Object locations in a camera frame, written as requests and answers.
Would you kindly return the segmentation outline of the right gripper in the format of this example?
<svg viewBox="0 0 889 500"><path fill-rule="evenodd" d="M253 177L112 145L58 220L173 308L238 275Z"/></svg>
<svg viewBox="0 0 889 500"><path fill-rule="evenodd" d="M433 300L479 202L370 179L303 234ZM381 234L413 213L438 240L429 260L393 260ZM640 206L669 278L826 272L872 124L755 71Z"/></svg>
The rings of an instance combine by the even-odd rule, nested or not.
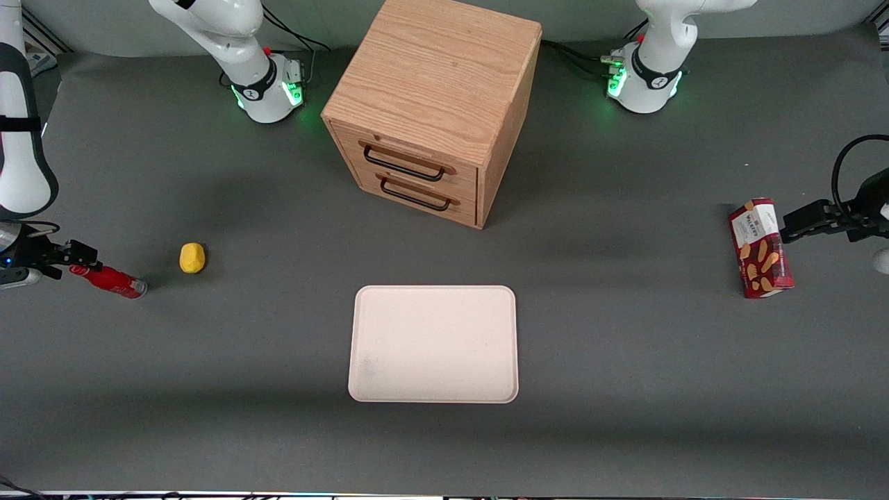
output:
<svg viewBox="0 0 889 500"><path fill-rule="evenodd" d="M77 240L64 244L65 261L59 260L58 246L49 240L59 230L58 224L1 224L2 269L27 268L53 281L60 281L64 272L101 272L97 250Z"/></svg>

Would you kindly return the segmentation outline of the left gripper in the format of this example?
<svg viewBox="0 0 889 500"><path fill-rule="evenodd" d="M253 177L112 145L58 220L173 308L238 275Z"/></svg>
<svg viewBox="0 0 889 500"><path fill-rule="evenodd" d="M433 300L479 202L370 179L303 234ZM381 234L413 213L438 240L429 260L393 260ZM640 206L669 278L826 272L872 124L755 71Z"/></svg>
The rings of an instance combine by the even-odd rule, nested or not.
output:
<svg viewBox="0 0 889 500"><path fill-rule="evenodd" d="M867 238L888 240L888 169L867 177L858 189L858 212L868 219L855 222L847 229L847 221L829 200L807 203L803 208L782 216L781 240L791 244L809 236L845 232L850 243Z"/></svg>

